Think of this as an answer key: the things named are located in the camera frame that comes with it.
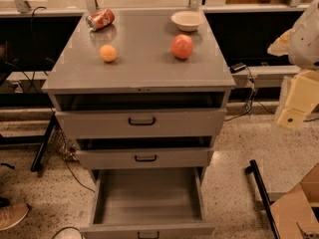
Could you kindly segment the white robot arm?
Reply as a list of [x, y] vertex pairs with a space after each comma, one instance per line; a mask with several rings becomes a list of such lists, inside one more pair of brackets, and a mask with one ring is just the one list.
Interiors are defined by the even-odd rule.
[[294, 23], [267, 49], [273, 56], [288, 56], [300, 72], [285, 77], [281, 86], [276, 125], [298, 128], [319, 105], [319, 1], [314, 0]]

